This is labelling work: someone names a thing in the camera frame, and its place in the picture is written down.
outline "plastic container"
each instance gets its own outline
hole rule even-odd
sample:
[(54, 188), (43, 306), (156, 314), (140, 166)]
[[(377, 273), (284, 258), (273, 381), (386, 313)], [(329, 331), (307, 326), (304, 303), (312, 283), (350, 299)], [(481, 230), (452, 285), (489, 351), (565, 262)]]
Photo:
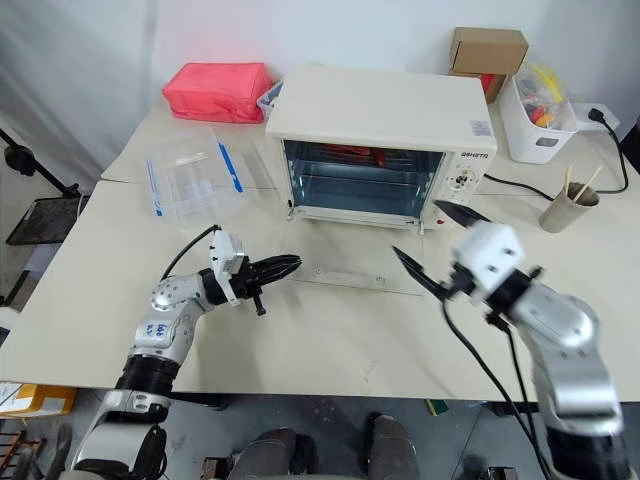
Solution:
[(222, 222), (244, 201), (231, 157), (206, 126), (159, 143), (147, 171), (156, 215), (180, 226)]
[(509, 153), (516, 162), (547, 163), (578, 131), (576, 116), (569, 102), (558, 107), (558, 129), (541, 128), (531, 123), (520, 101), (514, 77), (502, 89), (498, 106), (507, 134)]
[(280, 90), (282, 89), (282, 83), (282, 80), (280, 80), (258, 99), (258, 107), (262, 110), (265, 119), (268, 119), (271, 112), (273, 112), (275, 100), (278, 98), (278, 95), (280, 95)]

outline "robotic arm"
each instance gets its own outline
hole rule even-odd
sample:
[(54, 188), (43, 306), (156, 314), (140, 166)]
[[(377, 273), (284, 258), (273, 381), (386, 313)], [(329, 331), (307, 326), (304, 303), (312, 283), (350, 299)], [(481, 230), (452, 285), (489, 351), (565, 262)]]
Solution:
[(302, 263), (280, 255), (251, 263), (240, 239), (214, 228), (212, 268), (164, 278), (151, 294), (148, 312), (114, 390), (107, 392), (63, 479), (156, 480), (166, 467), (166, 433), (173, 380), (191, 348), (196, 322), (216, 305), (252, 298), (266, 313), (262, 286), (284, 278)]
[(559, 479), (627, 480), (630, 470), (622, 438), (623, 421), (615, 388), (597, 350), (599, 323), (583, 301), (538, 283), (541, 269), (517, 270), (524, 253), (513, 229), (489, 222), (450, 202), (436, 204), (470, 228), (453, 249), (448, 286), (436, 283), (404, 252), (396, 254), (409, 274), (441, 301), (458, 292), (491, 308), (489, 323), (501, 317), (517, 328), (533, 358), (533, 379), (552, 474)]

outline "white backdrop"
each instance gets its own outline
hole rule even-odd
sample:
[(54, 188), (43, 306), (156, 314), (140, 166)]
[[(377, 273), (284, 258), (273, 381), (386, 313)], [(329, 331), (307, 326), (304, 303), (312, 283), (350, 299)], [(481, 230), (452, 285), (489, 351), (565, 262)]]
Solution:
[(638, 0), (3, 0), (0, 112), (90, 186), (187, 61), (445, 73), (455, 26), (522, 30), (575, 99), (640, 113)]

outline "clear plastic storage box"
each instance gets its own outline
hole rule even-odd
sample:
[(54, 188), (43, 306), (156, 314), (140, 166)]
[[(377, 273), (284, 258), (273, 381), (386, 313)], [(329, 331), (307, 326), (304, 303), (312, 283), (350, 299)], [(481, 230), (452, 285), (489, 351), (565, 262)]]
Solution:
[(231, 157), (206, 126), (167, 137), (147, 170), (156, 215), (181, 226), (222, 222), (244, 201)]

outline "brand logo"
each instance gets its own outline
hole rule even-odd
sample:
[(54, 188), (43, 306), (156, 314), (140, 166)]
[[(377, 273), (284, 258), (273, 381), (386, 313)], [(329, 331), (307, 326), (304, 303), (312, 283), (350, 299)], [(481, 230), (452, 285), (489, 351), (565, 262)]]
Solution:
[(489, 158), (489, 154), (487, 153), (473, 153), (473, 152), (462, 152), (460, 156), (473, 157), (473, 158)]

